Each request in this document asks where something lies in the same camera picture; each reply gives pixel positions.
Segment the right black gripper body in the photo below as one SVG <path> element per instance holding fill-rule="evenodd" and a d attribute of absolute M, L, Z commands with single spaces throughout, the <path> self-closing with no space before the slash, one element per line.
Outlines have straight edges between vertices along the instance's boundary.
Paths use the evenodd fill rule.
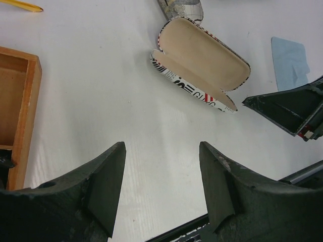
<path fill-rule="evenodd" d="M 305 119 L 297 135 L 304 141 L 317 140 L 322 136 L 322 102 Z"/>

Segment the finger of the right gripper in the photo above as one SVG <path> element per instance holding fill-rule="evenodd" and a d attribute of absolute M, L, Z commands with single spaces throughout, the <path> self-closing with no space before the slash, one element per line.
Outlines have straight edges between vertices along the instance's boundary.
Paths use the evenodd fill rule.
<path fill-rule="evenodd" d="M 254 110 L 292 136 L 322 102 L 322 77 L 287 91 L 250 96 L 243 105 Z"/>

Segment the flag print glasses case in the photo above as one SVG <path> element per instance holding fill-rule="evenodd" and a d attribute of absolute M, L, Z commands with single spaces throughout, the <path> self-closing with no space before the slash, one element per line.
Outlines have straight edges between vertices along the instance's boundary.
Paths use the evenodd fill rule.
<path fill-rule="evenodd" d="M 150 61 L 159 73 L 203 103 L 225 113 L 237 112 L 227 92 L 250 76 L 250 65 L 241 56 L 186 17 L 167 21 L 157 43 Z"/>

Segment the map print glasses case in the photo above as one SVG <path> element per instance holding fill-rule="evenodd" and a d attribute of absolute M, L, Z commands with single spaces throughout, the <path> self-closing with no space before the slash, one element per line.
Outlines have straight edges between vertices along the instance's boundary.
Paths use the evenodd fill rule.
<path fill-rule="evenodd" d="M 204 14 L 200 0 L 157 0 L 167 20 L 175 17 L 186 17 L 198 25 L 201 24 Z"/>

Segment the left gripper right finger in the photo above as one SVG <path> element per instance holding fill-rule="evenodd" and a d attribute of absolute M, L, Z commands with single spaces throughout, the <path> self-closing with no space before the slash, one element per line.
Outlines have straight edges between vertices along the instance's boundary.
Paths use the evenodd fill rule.
<path fill-rule="evenodd" d="M 322 162 L 273 180 L 207 142 L 199 160 L 218 241 L 322 241 Z"/>

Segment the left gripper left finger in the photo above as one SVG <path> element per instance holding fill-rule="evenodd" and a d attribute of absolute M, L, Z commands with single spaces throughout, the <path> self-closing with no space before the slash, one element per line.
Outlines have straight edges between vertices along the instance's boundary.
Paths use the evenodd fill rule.
<path fill-rule="evenodd" d="M 1 190 L 1 241 L 107 241 L 113 236 L 126 159 L 117 142 L 38 187 Z"/>

